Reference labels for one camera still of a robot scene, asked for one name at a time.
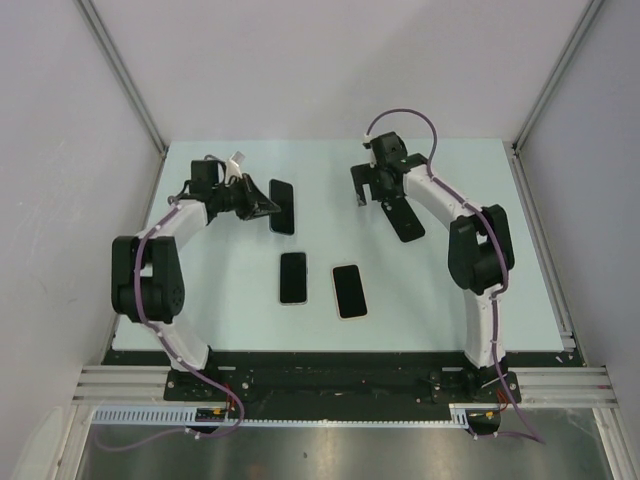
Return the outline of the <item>teal blue phone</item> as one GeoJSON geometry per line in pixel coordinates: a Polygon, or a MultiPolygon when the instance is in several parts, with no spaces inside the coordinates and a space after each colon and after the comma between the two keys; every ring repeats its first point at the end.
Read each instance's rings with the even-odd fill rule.
{"type": "Polygon", "coordinates": [[[276,179],[269,182],[270,199],[280,211],[269,217],[272,232],[292,236],[295,233],[294,188],[290,183],[276,179]]]}

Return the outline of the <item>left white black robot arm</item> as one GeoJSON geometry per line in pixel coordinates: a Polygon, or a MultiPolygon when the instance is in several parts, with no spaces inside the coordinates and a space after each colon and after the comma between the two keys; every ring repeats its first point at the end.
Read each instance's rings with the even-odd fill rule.
{"type": "Polygon", "coordinates": [[[207,366],[210,347],[184,314],[186,287],[180,250],[221,213],[242,221],[276,214],[281,208],[242,171],[244,155],[223,161],[213,155],[191,162],[190,178],[167,198],[168,211],[134,236],[119,236],[111,250],[114,311],[143,325],[157,339],[172,367],[189,371],[186,387],[197,398],[214,397],[220,374],[207,366]]]}

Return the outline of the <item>black phone camera side up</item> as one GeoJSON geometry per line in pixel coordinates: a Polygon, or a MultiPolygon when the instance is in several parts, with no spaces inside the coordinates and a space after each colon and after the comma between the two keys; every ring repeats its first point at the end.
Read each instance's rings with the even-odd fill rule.
{"type": "Polygon", "coordinates": [[[425,236],[424,227],[405,198],[383,201],[382,209],[401,242],[409,243],[425,236]]]}

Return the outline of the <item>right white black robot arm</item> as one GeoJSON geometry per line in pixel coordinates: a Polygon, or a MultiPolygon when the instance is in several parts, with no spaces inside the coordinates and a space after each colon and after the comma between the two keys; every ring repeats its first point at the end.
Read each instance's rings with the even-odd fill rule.
{"type": "Polygon", "coordinates": [[[474,367],[461,376],[461,388],[469,399],[484,401],[498,385],[489,368],[505,356],[499,296],[508,288],[515,265],[506,211],[498,204],[481,207],[463,197],[434,173],[425,156],[410,154],[394,132],[367,135],[363,146],[370,160],[350,169],[357,203],[367,204],[369,190],[404,243],[426,234],[410,201],[424,207],[448,232],[447,267],[464,294],[465,356],[474,367]]]}

